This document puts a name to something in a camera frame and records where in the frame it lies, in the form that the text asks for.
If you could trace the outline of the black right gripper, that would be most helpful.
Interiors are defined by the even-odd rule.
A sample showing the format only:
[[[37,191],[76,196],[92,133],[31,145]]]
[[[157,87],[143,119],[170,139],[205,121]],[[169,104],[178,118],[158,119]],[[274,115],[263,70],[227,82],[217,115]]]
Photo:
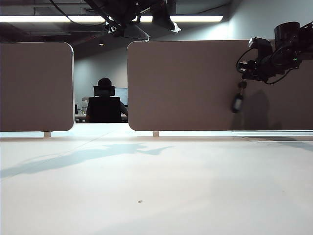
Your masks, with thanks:
[[[275,81],[277,83],[291,70],[298,69],[300,64],[301,59],[292,53],[273,52],[272,49],[257,49],[257,58],[248,61],[242,79],[268,83],[269,78],[280,74],[282,77]]]

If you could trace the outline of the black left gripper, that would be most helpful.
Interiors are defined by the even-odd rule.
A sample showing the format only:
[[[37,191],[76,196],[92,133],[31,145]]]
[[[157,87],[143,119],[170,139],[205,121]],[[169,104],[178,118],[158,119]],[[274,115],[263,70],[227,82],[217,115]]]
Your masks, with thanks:
[[[108,15],[119,23],[128,24],[143,11],[152,14],[152,23],[172,32],[181,31],[178,24],[171,20],[166,0],[109,0]],[[150,36],[137,24],[129,24],[123,32],[124,38],[148,41]]]

